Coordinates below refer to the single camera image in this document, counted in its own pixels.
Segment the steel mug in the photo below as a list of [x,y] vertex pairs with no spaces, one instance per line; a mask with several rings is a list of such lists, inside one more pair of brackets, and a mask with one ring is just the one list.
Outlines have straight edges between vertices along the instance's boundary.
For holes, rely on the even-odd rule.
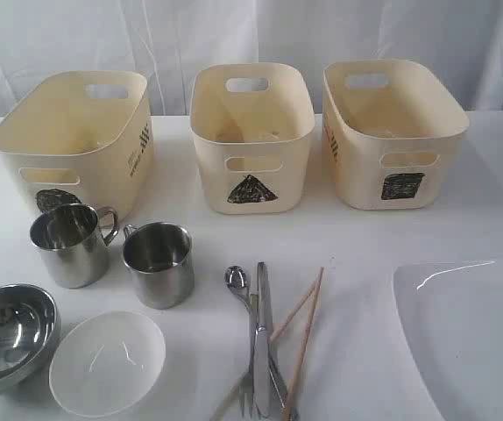
[[119,232],[118,212],[66,203],[38,216],[30,228],[49,275],[62,288],[97,282],[109,267],[108,246]]
[[195,286],[192,238],[182,226],[153,222],[123,229],[122,257],[141,303],[164,310],[182,303]]

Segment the steel table knife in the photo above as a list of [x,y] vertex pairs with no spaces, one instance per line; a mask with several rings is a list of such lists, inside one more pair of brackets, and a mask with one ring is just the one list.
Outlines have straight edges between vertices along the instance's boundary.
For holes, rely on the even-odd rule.
[[273,314],[267,267],[263,261],[257,265],[257,281],[258,322],[254,348],[254,402],[259,416],[269,418],[271,406],[269,352],[270,337],[273,333]]

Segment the white plastic bowl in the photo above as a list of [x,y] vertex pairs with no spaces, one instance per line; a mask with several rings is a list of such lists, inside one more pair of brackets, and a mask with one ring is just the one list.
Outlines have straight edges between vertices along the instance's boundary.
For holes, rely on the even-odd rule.
[[111,311],[79,323],[60,342],[49,368],[55,402],[76,417],[98,419],[133,409],[154,388],[166,341],[147,315]]

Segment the steel bowl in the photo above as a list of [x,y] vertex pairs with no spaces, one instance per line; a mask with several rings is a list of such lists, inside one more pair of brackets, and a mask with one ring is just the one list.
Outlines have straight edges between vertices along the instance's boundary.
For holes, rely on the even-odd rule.
[[60,313],[41,287],[0,287],[0,394],[47,364],[60,340]]

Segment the steel spoon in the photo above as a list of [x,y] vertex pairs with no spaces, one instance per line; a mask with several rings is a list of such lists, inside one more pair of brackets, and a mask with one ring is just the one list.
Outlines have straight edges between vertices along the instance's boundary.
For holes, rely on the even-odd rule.
[[[228,267],[225,272],[224,281],[230,293],[235,296],[240,302],[242,302],[245,308],[247,307],[245,301],[247,300],[249,295],[251,293],[258,293],[257,279],[254,284],[249,283],[245,271],[240,266]],[[273,386],[275,394],[280,400],[280,406],[282,408],[285,408],[288,393],[287,385],[285,384],[282,374],[279,371],[276,356],[276,347],[273,345],[273,342],[271,340],[269,352],[269,368],[271,376],[270,384]],[[240,382],[237,385],[237,398],[239,398]]]

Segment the cream bin with triangle mark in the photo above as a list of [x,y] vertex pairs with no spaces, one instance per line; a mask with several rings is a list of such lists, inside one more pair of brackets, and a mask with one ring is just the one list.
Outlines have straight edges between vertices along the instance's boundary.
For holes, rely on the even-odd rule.
[[260,62],[202,70],[190,126],[212,210],[274,213],[300,202],[315,114],[296,68]]

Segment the cream bin with square mark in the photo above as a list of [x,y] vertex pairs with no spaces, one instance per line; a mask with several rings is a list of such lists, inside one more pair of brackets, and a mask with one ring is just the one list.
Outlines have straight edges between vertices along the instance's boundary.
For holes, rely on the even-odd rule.
[[425,66],[399,59],[324,69],[322,136],[336,194],[360,210],[432,204],[470,121]]

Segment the cream bin with circle mark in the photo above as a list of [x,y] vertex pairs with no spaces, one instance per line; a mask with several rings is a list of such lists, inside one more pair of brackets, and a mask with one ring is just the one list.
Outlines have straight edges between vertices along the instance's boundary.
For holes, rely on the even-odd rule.
[[46,78],[0,122],[0,156],[33,212],[84,203],[124,219],[155,162],[146,78],[131,71]]

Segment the steel fork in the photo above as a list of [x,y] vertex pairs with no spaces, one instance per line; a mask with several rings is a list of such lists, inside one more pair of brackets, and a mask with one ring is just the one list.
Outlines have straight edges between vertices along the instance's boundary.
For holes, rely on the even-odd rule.
[[249,363],[247,371],[244,374],[239,386],[239,402],[242,417],[244,417],[246,409],[249,412],[250,418],[253,418],[254,411],[254,395],[253,395],[253,362],[254,362],[254,347],[257,329],[257,309],[258,309],[258,293],[251,293],[245,303],[249,316]]

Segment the wooden chopstick right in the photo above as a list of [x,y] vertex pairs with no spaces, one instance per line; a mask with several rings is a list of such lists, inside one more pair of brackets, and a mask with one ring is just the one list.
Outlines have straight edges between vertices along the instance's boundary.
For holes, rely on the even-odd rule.
[[294,400],[296,398],[299,384],[300,384],[301,371],[302,371],[303,363],[305,360],[305,355],[307,352],[308,340],[309,340],[309,336],[310,336],[310,332],[311,332],[311,328],[312,328],[312,324],[313,324],[313,319],[314,319],[315,310],[316,310],[316,306],[317,306],[317,302],[318,302],[319,292],[321,289],[323,273],[324,273],[324,267],[321,267],[319,270],[317,279],[315,281],[314,292],[312,295],[312,303],[310,304],[309,313],[308,313],[308,320],[307,320],[304,335],[302,338],[299,356],[298,356],[297,361],[294,366],[294,376],[293,376],[292,381],[290,382],[290,386],[288,387],[286,405],[285,405],[285,408],[284,408],[282,415],[281,415],[282,420],[290,420],[291,416],[292,416],[292,411],[294,408]]

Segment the white square plate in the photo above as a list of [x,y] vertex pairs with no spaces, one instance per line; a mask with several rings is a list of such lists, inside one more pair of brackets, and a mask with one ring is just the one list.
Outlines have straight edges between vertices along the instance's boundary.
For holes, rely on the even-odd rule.
[[503,259],[405,265],[402,331],[445,420],[503,420]]

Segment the white backdrop curtain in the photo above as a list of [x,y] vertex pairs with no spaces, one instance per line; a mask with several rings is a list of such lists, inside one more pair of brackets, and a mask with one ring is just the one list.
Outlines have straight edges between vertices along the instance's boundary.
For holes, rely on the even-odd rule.
[[280,62],[322,104],[336,61],[429,68],[470,111],[503,110],[503,1],[0,1],[0,116],[49,75],[130,70],[156,115],[188,113],[216,64]]

